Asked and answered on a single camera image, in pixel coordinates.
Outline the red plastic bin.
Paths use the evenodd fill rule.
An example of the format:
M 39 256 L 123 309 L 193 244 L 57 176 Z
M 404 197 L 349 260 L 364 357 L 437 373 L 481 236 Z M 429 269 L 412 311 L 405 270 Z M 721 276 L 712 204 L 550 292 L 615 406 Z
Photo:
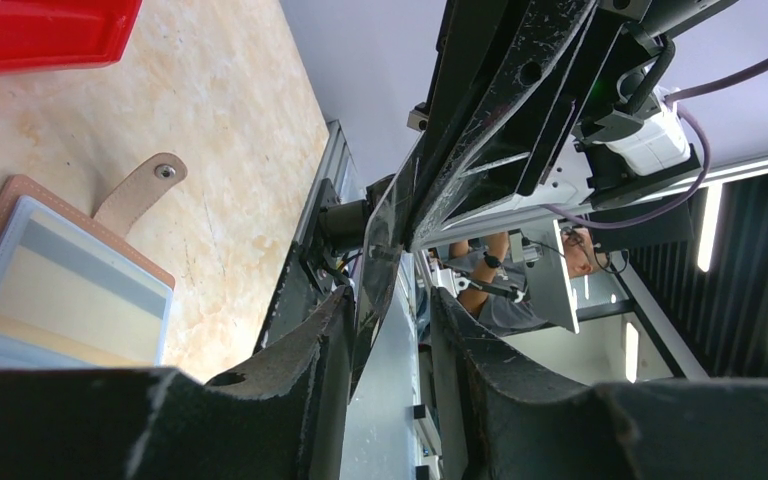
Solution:
M 0 1 L 0 75 L 118 62 L 140 0 Z

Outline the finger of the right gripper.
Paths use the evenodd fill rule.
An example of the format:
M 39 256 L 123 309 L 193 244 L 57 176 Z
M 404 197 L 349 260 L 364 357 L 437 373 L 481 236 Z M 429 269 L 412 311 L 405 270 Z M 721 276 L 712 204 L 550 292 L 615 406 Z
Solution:
M 410 243 L 544 182 L 572 133 L 628 110 L 658 55 L 651 1 L 450 1 L 418 145 Z

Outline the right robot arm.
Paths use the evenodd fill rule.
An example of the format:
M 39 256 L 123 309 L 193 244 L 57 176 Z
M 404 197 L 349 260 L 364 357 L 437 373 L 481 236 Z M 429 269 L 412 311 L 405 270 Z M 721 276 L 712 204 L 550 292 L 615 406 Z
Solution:
M 621 206 L 698 169 L 660 81 L 724 1 L 450 1 L 418 108 L 409 247 L 519 198 Z

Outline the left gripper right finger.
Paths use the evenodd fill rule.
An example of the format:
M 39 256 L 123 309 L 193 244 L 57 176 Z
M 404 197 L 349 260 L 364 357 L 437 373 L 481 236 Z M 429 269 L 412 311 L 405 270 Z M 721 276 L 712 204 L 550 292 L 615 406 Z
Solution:
M 431 293 L 448 479 L 768 479 L 768 379 L 586 386 Z

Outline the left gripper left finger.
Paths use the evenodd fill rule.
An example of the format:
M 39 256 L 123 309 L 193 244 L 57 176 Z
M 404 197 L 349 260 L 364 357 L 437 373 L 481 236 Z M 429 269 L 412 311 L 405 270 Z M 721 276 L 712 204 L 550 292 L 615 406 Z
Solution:
M 0 371 L 0 479 L 335 479 L 355 300 L 199 383 L 174 368 Z

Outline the pink leather card holder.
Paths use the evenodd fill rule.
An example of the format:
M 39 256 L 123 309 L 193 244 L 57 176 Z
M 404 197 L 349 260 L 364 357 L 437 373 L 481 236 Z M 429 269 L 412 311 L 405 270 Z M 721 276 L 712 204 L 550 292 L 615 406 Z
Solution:
M 174 277 L 126 241 L 183 181 L 158 153 L 92 214 L 25 175 L 0 192 L 0 369 L 143 367 L 162 357 Z

